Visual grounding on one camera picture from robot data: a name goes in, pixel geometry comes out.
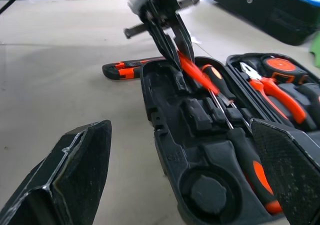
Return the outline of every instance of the table surface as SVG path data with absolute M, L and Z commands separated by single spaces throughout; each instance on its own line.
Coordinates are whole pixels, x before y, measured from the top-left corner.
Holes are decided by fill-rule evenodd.
M 277 52 L 320 75 L 309 44 L 290 46 L 212 0 L 181 12 L 198 56 Z M 0 207 L 58 139 L 76 127 L 112 122 L 109 172 L 95 225 L 183 225 L 147 120 L 139 80 L 111 81 L 101 66 L 159 56 L 127 0 L 17 1 L 0 16 Z M 274 222 L 287 225 L 283 219 Z

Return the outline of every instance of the foam tool tray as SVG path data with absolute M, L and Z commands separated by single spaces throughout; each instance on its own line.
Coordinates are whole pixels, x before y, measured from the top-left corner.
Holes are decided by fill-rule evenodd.
M 273 78 L 276 85 L 298 103 L 305 119 L 299 121 L 299 114 L 294 113 L 296 109 L 281 102 L 281 97 L 267 94 L 281 113 L 273 109 L 250 85 L 250 79 L 242 72 L 240 62 L 255 69 L 262 77 Z M 320 131 L 320 80 L 302 64 L 283 54 L 246 53 L 229 56 L 226 66 L 236 74 L 247 93 L 256 97 L 256 104 L 273 113 L 281 120 L 279 123 L 304 132 Z
M 257 105 L 257 98 L 244 89 L 246 81 L 241 82 L 229 67 L 207 57 L 196 57 L 195 64 L 213 65 L 224 77 L 238 108 L 224 108 L 225 112 L 248 143 L 253 140 L 242 116 L 278 121 Z M 237 141 L 228 138 L 225 117 L 207 90 L 166 60 L 145 64 L 140 79 L 157 153 L 186 224 L 257 225 L 283 216 L 268 212 L 247 182 L 235 152 L 239 152 Z

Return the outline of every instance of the black case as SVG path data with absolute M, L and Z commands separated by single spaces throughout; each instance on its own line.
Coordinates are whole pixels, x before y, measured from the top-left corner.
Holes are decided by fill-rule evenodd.
M 300 45 L 320 28 L 320 7 L 301 0 L 215 0 L 267 34 Z
M 195 63 L 218 69 L 232 84 L 237 105 L 247 108 L 252 117 L 281 123 L 267 107 L 258 105 L 259 98 L 236 68 L 207 57 L 196 57 Z M 158 156 L 188 225 L 256 225 L 283 216 L 270 215 L 256 197 L 227 140 L 229 129 L 214 123 L 211 99 L 201 85 L 166 60 L 148 62 L 140 77 Z M 242 122 L 233 124 L 244 128 Z

